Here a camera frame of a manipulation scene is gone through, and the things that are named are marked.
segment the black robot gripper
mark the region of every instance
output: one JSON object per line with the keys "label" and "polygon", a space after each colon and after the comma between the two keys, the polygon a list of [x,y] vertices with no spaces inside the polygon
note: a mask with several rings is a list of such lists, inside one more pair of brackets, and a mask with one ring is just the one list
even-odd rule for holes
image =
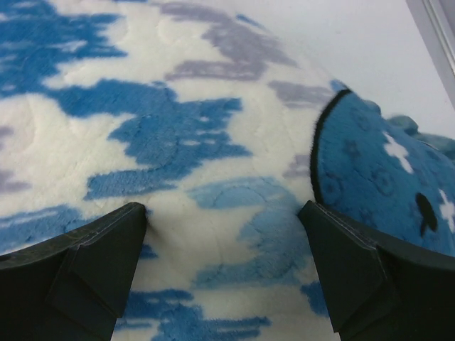
{"label": "black robot gripper", "polygon": [[111,340],[141,253],[145,212],[132,202],[0,256],[0,340]]}
{"label": "black robot gripper", "polygon": [[342,341],[449,340],[455,258],[308,202],[308,234],[332,327]]}

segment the blue plush toy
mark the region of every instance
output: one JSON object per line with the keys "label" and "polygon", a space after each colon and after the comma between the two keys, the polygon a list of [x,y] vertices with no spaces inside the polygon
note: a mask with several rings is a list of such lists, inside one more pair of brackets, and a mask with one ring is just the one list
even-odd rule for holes
{"label": "blue plush toy", "polygon": [[432,251],[455,256],[455,167],[406,117],[341,90],[321,115],[311,155],[316,201]]}

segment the gray patch pattern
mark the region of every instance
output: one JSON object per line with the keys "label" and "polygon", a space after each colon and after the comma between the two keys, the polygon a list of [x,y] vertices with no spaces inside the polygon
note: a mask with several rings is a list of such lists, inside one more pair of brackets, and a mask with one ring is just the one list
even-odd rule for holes
{"label": "gray patch pattern", "polygon": [[[9,128],[8,126],[0,126],[0,150],[4,147],[2,140],[5,137],[13,134],[13,129]],[[11,181],[13,177],[14,172],[12,170],[0,169],[0,194],[18,192],[20,190],[26,190],[31,187],[28,183]]]}
{"label": "gray patch pattern", "polygon": [[289,165],[289,168],[284,172],[285,178],[308,177],[310,175],[310,156],[297,154],[294,157],[294,162]]}
{"label": "gray patch pattern", "polygon": [[282,103],[290,109],[313,109],[327,104],[333,98],[333,92],[325,87],[308,87],[292,82],[274,80],[269,87],[275,91]]}
{"label": "gray patch pattern", "polygon": [[281,50],[273,37],[255,33],[251,28],[232,20],[223,12],[196,4],[168,3],[159,5],[164,15],[175,21],[211,23],[202,39],[210,41],[230,62],[187,60],[167,74],[167,80],[181,78],[213,78],[223,80],[258,80],[266,71],[267,63],[298,67]]}

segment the soft fabric surface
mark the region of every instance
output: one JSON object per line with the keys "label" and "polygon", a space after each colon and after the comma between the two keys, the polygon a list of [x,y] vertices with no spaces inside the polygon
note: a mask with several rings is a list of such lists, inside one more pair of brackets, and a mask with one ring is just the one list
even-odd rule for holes
{"label": "soft fabric surface", "polygon": [[310,168],[318,202],[455,256],[454,164],[389,124],[356,94],[340,92],[323,113]]}
{"label": "soft fabric surface", "polygon": [[113,340],[338,339],[296,213],[344,85],[241,13],[190,2],[2,0],[0,32],[0,253],[137,201],[151,226]]}

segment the fleece fabric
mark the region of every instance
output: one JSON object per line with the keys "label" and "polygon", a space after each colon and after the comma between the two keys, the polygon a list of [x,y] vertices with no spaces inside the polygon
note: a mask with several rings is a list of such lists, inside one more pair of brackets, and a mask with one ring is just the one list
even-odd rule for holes
{"label": "fleece fabric", "polygon": [[[150,226],[114,341],[338,340],[297,212],[322,198],[389,226],[377,208],[451,252],[447,162],[350,94],[324,116],[315,197],[314,129],[344,85],[200,2],[0,1],[0,254],[137,201]],[[422,240],[416,193],[438,222]]]}

